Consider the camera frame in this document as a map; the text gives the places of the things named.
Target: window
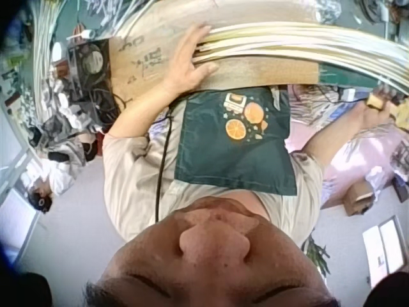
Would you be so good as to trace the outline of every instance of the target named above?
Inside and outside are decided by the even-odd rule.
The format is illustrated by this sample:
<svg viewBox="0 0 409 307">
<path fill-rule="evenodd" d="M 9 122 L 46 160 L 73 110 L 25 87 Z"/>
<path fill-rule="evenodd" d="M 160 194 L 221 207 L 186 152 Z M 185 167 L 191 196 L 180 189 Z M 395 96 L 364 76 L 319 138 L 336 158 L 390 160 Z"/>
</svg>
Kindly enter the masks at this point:
<svg viewBox="0 0 409 307">
<path fill-rule="evenodd" d="M 405 245 L 400 233 L 396 216 L 364 232 L 372 287 L 405 265 Z"/>
<path fill-rule="evenodd" d="M 0 241 L 13 263 L 38 217 L 26 200 L 26 191 L 41 167 L 1 99 L 0 104 Z"/>
<path fill-rule="evenodd" d="M 399 238 L 396 218 L 393 217 L 381 225 L 379 229 L 382 236 L 383 246 L 385 247 L 388 273 L 392 274 L 405 265 L 403 245 Z"/>
</svg>

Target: orange slice print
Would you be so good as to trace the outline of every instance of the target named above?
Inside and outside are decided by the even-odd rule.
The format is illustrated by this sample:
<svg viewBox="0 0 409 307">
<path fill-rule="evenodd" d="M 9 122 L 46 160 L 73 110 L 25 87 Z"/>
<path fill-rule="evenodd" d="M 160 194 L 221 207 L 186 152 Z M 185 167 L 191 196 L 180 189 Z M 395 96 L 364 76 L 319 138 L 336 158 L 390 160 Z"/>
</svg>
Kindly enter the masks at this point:
<svg viewBox="0 0 409 307">
<path fill-rule="evenodd" d="M 229 137 L 237 141 L 245 138 L 245 125 L 240 120 L 230 120 L 226 123 L 226 132 Z"/>
<path fill-rule="evenodd" d="M 268 123 L 265 120 L 263 120 L 263 122 L 261 123 L 261 131 L 264 132 L 267 129 L 267 127 Z"/>
<path fill-rule="evenodd" d="M 261 123 L 264 119 L 264 110 L 257 103 L 250 102 L 244 109 L 244 116 L 250 123 Z"/>
</svg>

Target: hand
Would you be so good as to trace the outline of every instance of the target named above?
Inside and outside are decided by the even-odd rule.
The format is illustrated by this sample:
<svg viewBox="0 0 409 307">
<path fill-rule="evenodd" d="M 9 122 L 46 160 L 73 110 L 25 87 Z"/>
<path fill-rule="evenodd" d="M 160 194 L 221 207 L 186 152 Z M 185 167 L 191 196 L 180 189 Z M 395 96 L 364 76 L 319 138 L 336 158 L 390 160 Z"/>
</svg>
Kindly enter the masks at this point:
<svg viewBox="0 0 409 307">
<path fill-rule="evenodd" d="M 219 68 L 216 63 L 212 62 L 197 68 L 192 63 L 197 43 L 209 34 L 210 28 L 210 26 L 192 26 L 180 40 L 162 83 L 168 93 L 178 96 L 193 90 Z"/>
<path fill-rule="evenodd" d="M 387 123 L 390 115 L 390 99 L 392 98 L 389 93 L 385 93 L 383 90 L 376 90 L 375 95 L 382 99 L 383 109 L 381 111 L 368 107 L 364 102 L 359 102 L 353 109 L 359 116 L 360 129 L 366 130 L 383 123 Z"/>
<path fill-rule="evenodd" d="M 366 130 L 387 123 L 390 115 L 390 104 L 390 101 L 385 102 L 383 105 L 383 110 L 381 111 L 372 109 L 364 105 L 364 114 L 361 129 Z"/>
</svg>

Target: small brown box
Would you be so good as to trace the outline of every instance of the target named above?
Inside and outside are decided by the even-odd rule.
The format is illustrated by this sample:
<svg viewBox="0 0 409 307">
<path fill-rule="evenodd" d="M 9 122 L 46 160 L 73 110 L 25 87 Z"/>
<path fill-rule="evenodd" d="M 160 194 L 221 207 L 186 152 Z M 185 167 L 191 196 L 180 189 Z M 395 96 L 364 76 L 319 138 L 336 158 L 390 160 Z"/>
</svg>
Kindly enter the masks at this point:
<svg viewBox="0 0 409 307">
<path fill-rule="evenodd" d="M 344 197 L 344 207 L 348 216 L 364 214 L 374 203 L 375 195 L 371 184 L 365 179 L 353 184 Z"/>
</svg>

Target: cardboard box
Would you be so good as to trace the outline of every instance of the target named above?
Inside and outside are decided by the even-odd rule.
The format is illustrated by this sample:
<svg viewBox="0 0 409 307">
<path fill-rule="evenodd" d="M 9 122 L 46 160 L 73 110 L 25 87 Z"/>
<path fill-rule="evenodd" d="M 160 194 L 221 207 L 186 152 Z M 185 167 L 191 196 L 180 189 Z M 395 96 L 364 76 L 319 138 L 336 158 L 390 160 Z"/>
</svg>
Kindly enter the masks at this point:
<svg viewBox="0 0 409 307">
<path fill-rule="evenodd" d="M 371 184 L 363 179 L 353 184 L 344 197 L 344 207 L 348 216 L 365 214 L 374 203 L 375 195 Z"/>
</svg>

